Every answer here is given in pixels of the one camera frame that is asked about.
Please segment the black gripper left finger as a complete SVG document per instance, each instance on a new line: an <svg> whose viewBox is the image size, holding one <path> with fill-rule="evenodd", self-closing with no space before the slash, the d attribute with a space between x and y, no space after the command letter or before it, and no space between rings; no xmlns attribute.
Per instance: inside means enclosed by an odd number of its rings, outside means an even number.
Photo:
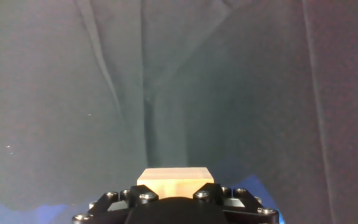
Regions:
<svg viewBox="0 0 358 224"><path fill-rule="evenodd" d="M72 218L72 224L125 224L140 205L159 200L145 185L134 185L120 192L106 192L85 213Z"/></svg>

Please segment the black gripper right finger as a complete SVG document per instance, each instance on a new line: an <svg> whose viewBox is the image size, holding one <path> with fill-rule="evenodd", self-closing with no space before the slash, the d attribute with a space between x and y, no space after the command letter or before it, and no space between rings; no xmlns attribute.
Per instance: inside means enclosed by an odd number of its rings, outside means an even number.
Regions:
<svg viewBox="0 0 358 224"><path fill-rule="evenodd" d="M193 194L194 200L211 203L223 212L228 223L279 224L278 210L265 207L247 189L207 183Z"/></svg>

